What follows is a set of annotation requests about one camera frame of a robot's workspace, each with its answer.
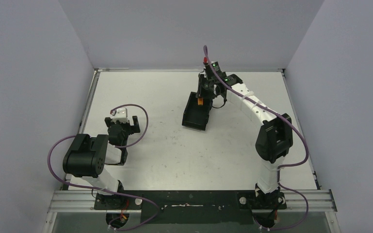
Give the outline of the orange handle screwdriver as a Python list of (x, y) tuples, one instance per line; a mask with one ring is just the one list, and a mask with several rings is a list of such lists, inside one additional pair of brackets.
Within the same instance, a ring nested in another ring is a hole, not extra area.
[(202, 97), (197, 98), (197, 104), (198, 104), (198, 106), (203, 106), (204, 100), (203, 100)]

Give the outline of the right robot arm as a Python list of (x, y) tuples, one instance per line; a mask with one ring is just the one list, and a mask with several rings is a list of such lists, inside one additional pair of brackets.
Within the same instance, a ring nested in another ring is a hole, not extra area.
[(293, 145), (291, 118), (282, 118), (267, 111), (267, 106), (250, 91), (236, 75), (220, 70), (218, 62), (203, 61), (204, 70), (198, 75), (197, 105), (202, 106), (221, 96), (234, 104), (258, 130), (255, 150), (261, 158), (260, 176), (255, 184), (254, 203), (260, 209), (273, 209), (285, 203), (277, 181), (278, 166), (283, 163)]

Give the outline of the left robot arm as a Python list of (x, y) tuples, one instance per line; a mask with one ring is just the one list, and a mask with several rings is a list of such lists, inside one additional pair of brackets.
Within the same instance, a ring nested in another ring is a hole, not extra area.
[(140, 132), (138, 117), (114, 116), (105, 118), (107, 134), (91, 137), (77, 134), (63, 160), (63, 170), (74, 177), (82, 178), (92, 187), (97, 187), (98, 209), (123, 209), (130, 200), (121, 192), (122, 183), (105, 168), (106, 165), (123, 166), (128, 157), (128, 137)]

